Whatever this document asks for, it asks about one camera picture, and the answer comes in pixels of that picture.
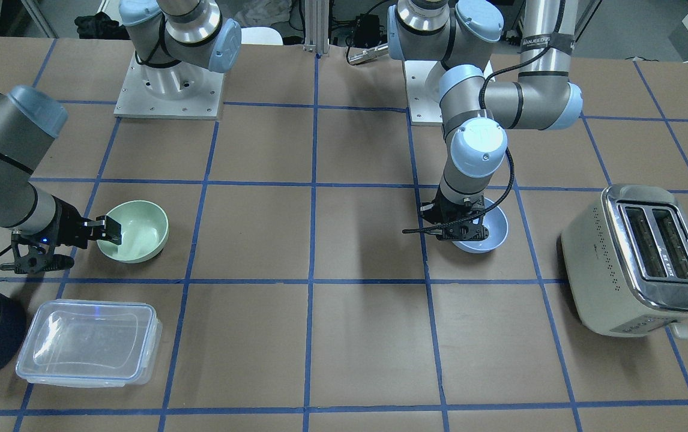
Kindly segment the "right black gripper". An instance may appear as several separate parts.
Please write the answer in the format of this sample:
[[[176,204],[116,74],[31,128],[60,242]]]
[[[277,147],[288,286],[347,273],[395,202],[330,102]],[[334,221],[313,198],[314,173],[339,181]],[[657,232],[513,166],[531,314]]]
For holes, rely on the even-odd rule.
[[[90,240],[121,245],[121,229],[121,224],[110,216],[91,220],[83,218],[77,208],[61,199],[37,199],[29,218],[13,228],[10,246],[14,252],[14,273],[40,274],[70,269],[73,258],[56,254],[56,247],[85,249]]]

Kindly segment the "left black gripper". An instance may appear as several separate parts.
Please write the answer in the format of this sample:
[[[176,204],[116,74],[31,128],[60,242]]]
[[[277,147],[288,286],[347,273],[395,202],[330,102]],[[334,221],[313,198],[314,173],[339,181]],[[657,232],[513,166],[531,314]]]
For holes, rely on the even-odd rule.
[[[424,203],[419,214],[430,224],[419,232],[430,233],[441,241],[484,241],[489,237],[489,229],[482,223],[486,214],[482,195],[465,197],[462,204],[456,204],[438,189],[435,198]]]

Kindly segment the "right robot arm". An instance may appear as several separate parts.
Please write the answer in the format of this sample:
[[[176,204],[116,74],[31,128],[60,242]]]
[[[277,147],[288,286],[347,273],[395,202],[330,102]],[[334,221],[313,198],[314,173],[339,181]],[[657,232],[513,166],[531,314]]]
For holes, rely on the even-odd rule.
[[[122,1],[122,24],[138,55],[138,64],[162,69],[192,65],[210,72],[227,72],[242,44],[239,22],[221,14],[215,1]],[[58,101],[31,86],[0,93],[0,227],[12,232],[8,249],[12,263],[2,269],[38,274],[73,267],[73,258],[55,248],[86,249],[90,241],[113,251],[148,251],[152,244],[140,229],[130,229],[108,215],[95,220],[58,197],[37,188],[31,176],[68,118]]]

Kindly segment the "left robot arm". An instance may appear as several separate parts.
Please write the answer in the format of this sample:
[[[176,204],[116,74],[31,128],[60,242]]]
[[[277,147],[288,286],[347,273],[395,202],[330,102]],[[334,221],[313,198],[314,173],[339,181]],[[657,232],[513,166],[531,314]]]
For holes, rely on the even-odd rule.
[[[399,1],[388,15],[388,51],[400,61],[437,61],[438,106],[447,160],[435,198],[419,211],[419,233],[440,241],[479,242],[496,204],[484,191],[503,161],[513,164],[510,129],[560,130],[583,108],[570,82],[578,3],[528,1],[514,82],[484,74],[504,19],[487,1]]]

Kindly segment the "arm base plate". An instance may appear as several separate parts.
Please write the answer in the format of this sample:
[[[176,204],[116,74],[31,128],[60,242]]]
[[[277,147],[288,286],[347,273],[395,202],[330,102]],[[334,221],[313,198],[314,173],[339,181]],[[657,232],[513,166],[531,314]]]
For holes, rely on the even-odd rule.
[[[442,125],[438,82],[445,74],[445,68],[439,61],[404,61],[403,71],[411,123],[419,126]]]
[[[218,120],[225,74],[179,63],[152,68],[130,60],[113,114],[135,119]]]

